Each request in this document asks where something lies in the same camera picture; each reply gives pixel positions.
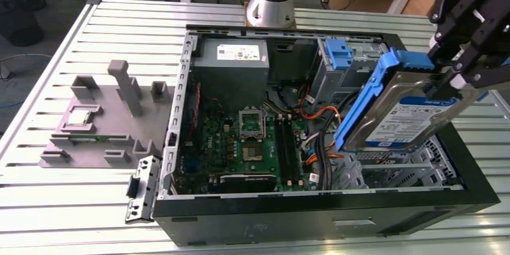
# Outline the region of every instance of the small circuit board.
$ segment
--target small circuit board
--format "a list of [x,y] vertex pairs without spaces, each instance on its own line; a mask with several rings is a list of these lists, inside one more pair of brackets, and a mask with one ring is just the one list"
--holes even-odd
[[[282,123],[289,125],[286,131],[281,129]],[[243,131],[258,130],[263,131],[260,139],[243,138]],[[260,127],[255,115],[242,122],[239,116],[206,118],[202,146],[188,144],[183,148],[174,173],[178,191],[183,194],[306,191],[298,150],[305,134],[302,120],[267,116]]]

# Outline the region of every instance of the ram slot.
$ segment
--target ram slot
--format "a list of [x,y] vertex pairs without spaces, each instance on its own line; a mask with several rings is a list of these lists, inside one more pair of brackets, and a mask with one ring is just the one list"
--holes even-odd
[[295,152],[293,124],[287,119],[275,121],[277,133],[277,152],[278,162],[281,165],[281,179],[282,183],[298,184],[299,180],[299,162],[298,154]]

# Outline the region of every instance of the green motherboard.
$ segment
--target green motherboard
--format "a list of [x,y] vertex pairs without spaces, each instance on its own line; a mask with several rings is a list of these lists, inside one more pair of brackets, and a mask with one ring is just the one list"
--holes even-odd
[[[295,167],[299,167],[299,180],[286,181],[281,178],[278,161],[278,141],[275,123],[278,118],[267,116],[243,116],[242,126],[238,116],[215,116],[204,119],[202,143],[188,143],[183,148],[178,172],[174,174],[179,194],[215,193],[211,187],[218,176],[251,174],[277,177],[274,191],[305,191],[302,159],[298,152],[299,137],[306,133],[306,122],[291,121],[293,140],[295,140]],[[242,131],[262,131],[262,138],[242,139]]]

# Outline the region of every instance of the slotted metal workbench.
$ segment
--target slotted metal workbench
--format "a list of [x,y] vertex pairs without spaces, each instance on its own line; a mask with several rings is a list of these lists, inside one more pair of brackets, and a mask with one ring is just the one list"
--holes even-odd
[[[0,141],[1,254],[198,253],[497,254],[510,252],[510,111],[498,93],[454,124],[499,194],[501,204],[410,236],[180,249],[159,226],[124,225],[132,170],[42,169],[39,155],[59,124],[76,75],[115,84],[112,59],[130,62],[140,85],[175,85],[186,24],[244,25],[234,5],[103,0],[87,5]],[[298,28],[397,33],[427,51],[434,27],[422,17],[297,9]]]

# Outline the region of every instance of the power supply label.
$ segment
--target power supply label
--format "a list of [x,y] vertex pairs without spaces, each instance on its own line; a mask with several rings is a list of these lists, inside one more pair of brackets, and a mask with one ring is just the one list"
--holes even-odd
[[260,61],[258,45],[219,45],[218,60]]
[[398,148],[410,143],[430,126],[431,118],[453,107],[457,99],[429,100],[405,97],[398,101],[365,143],[374,147]]

